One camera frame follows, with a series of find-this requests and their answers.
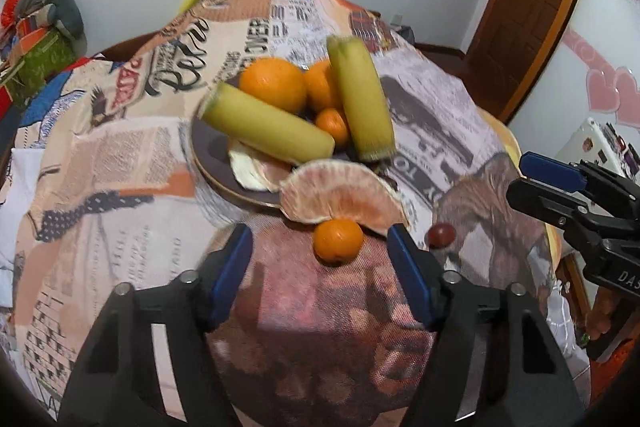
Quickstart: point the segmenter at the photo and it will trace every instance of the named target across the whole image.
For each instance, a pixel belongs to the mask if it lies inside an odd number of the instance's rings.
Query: metal bolt
[[[133,288],[133,285],[130,282],[121,282],[120,284],[118,284],[115,288],[114,291],[116,292],[116,295],[126,295],[127,293],[129,293],[129,291]]]
[[[198,272],[196,270],[185,270],[180,274],[180,281],[185,284],[191,284],[192,282],[196,282],[198,280]]]
[[[519,282],[514,282],[511,285],[511,292],[518,297],[522,297],[525,293],[527,293],[527,289]]]
[[[460,275],[455,270],[447,270],[442,274],[442,278],[449,284],[457,284],[462,281],[462,275]]]

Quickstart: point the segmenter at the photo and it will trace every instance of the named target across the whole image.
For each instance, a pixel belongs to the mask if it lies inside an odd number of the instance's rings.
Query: pink heart decoration
[[[614,112],[620,106],[620,96],[614,86],[607,86],[604,73],[589,70],[587,73],[589,109],[597,112]]]
[[[640,128],[640,92],[631,71],[626,68],[616,70],[616,89],[620,94],[620,107],[616,113],[616,121]]]

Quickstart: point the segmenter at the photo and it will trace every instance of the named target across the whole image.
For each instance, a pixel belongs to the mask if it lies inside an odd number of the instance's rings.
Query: peeled pomelo segment
[[[229,140],[229,163],[236,181],[247,190],[278,192],[291,166],[237,140]]]
[[[394,190],[364,165],[344,160],[315,160],[296,169],[280,186],[280,209],[299,223],[351,219],[385,236],[391,225],[407,225]]]

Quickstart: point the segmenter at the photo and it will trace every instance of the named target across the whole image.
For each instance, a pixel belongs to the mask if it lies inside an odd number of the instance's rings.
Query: yellow-green sugarcane piece
[[[329,133],[224,82],[213,87],[198,116],[227,136],[292,165],[334,155]]]
[[[365,43],[357,37],[329,36],[326,48],[358,157],[372,162],[393,156],[394,126]]]

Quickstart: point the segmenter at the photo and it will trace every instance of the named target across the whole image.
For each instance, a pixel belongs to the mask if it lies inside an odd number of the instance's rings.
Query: brown floor
[[[482,86],[480,78],[462,58],[439,52],[422,52],[422,54],[447,73],[460,78],[476,105],[494,115],[495,118],[500,116],[500,107],[497,102],[492,100],[488,90]]]

